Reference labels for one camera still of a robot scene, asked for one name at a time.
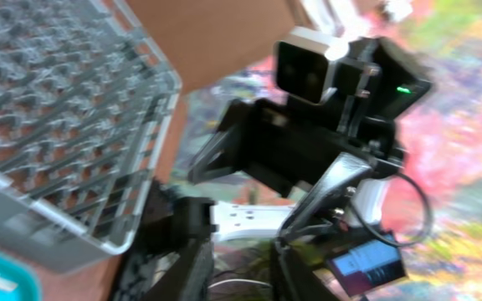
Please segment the grey dishwasher rack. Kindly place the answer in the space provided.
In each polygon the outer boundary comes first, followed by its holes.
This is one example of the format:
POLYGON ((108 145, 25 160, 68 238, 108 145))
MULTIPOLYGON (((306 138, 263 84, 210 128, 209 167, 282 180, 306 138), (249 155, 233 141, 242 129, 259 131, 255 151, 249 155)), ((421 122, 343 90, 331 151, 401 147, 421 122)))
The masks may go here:
POLYGON ((128 250, 181 88, 126 1, 0 0, 0 247, 57 273, 128 250))

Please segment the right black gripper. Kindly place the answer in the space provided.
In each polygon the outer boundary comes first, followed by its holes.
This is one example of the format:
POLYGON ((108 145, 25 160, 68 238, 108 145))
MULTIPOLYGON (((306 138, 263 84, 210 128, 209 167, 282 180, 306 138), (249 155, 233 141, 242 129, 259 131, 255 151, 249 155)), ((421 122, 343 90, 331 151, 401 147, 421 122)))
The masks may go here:
POLYGON ((335 64, 332 90, 311 105, 284 92, 270 99, 233 100, 219 131, 193 157, 192 184, 245 172, 282 196, 314 185, 279 230, 299 231, 331 194, 352 182, 384 179, 404 165, 397 120, 433 89, 418 59, 389 38, 348 42, 335 64))

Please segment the teal serving tray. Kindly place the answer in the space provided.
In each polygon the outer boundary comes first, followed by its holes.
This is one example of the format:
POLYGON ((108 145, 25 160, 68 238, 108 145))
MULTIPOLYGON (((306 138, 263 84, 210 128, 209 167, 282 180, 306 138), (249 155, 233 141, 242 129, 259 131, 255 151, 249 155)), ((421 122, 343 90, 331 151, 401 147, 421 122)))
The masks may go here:
POLYGON ((0 252, 0 301, 42 300, 42 289, 34 272, 0 252))

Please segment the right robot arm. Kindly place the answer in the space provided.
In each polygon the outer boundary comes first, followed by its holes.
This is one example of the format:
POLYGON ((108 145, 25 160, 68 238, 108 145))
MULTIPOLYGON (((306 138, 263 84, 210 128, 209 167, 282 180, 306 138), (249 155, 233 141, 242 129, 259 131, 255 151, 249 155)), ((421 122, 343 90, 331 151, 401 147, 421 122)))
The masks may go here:
POLYGON ((402 244, 380 228, 382 189, 402 175, 397 117, 431 90, 431 81, 410 53, 384 37, 347 43, 343 54, 286 41, 276 51, 275 81, 286 103, 233 100, 194 157, 188 180, 241 171, 284 197, 304 188, 271 233, 277 300, 333 298, 293 249, 306 236, 335 246, 333 267, 352 296, 401 278, 402 244))

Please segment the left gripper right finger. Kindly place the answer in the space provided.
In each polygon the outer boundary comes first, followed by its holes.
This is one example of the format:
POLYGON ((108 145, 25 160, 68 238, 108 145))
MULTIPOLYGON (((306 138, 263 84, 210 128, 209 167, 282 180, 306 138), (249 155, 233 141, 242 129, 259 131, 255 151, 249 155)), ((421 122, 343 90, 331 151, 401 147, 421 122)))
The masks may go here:
POLYGON ((269 283, 274 301, 340 301, 284 240, 272 240, 269 283))

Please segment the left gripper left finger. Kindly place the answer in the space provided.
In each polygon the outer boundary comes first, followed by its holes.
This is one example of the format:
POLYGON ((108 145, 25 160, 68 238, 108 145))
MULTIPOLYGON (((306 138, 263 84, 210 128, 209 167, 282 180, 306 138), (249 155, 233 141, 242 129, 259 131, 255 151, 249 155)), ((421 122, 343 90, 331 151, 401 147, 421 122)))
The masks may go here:
POLYGON ((141 301, 208 301, 213 269, 211 240, 194 240, 141 301))

